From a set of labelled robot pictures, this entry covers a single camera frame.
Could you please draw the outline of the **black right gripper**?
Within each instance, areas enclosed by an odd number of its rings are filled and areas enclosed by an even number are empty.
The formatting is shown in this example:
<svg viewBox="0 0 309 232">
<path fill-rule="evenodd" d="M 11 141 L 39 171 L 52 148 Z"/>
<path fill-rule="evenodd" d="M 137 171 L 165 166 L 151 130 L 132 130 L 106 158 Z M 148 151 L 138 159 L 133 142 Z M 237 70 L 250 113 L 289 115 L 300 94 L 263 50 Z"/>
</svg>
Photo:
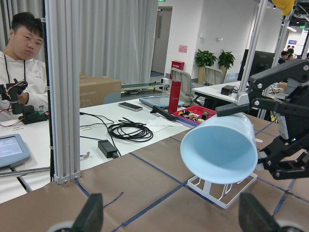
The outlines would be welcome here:
<svg viewBox="0 0 309 232">
<path fill-rule="evenodd" d="M 275 82 L 288 79 L 285 100 L 262 95 Z M 215 108 L 217 116 L 259 108 L 277 112 L 280 135 L 259 153 L 257 167 L 276 180 L 309 176 L 309 62 L 295 59 L 249 77 L 249 87 L 239 91 L 235 103 Z"/>
</svg>

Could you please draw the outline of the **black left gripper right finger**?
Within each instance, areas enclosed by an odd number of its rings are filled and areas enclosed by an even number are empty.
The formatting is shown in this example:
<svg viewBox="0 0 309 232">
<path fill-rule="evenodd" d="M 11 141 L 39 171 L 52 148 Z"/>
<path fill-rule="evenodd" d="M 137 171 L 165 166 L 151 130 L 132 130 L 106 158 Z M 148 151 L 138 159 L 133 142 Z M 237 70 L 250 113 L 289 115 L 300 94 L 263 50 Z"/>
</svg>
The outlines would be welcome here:
<svg viewBox="0 0 309 232">
<path fill-rule="evenodd" d="M 281 227 L 250 193 L 239 198 L 239 225 L 243 232 L 279 232 Z"/>
</svg>

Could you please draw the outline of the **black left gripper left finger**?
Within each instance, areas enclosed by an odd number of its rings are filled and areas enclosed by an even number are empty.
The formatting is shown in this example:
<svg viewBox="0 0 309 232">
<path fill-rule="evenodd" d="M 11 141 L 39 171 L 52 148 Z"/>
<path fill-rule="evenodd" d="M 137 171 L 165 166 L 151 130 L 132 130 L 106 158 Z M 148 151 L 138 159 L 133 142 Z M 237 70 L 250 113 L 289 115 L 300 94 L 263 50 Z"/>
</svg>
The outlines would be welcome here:
<svg viewBox="0 0 309 232">
<path fill-rule="evenodd" d="M 71 227 L 72 232 L 100 232 L 103 226 L 101 193 L 91 194 Z"/>
</svg>

